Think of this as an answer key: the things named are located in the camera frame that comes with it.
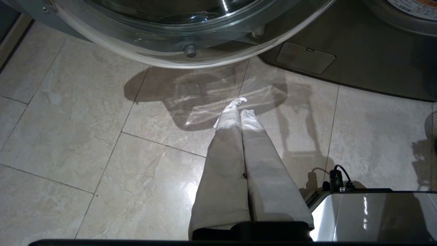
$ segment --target washer door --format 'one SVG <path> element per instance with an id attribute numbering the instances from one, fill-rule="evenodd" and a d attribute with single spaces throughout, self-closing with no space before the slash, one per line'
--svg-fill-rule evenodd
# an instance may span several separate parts
<path id="1" fill-rule="evenodd" d="M 273 48 L 334 1 L 53 0 L 52 7 L 80 34 L 120 55 L 158 67 L 203 68 Z"/>

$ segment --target laundry room floor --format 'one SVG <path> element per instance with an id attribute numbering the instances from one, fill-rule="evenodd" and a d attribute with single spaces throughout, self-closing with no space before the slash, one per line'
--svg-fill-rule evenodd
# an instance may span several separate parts
<path id="1" fill-rule="evenodd" d="M 150 67 L 35 22 L 0 73 L 0 245 L 187 239 L 212 126 L 237 97 L 303 196 L 336 164 L 358 187 L 437 189 L 430 102 L 257 57 Z"/>

